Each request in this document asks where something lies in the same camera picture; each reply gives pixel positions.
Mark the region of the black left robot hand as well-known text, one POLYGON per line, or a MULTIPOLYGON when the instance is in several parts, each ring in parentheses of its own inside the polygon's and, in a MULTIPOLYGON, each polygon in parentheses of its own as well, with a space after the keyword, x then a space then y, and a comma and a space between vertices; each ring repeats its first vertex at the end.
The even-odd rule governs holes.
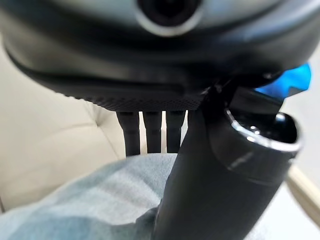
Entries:
POLYGON ((286 98, 308 89, 317 0, 3 0, 3 45, 28 77, 117 115, 127 156, 173 169, 154 240, 242 240, 302 147, 286 98))

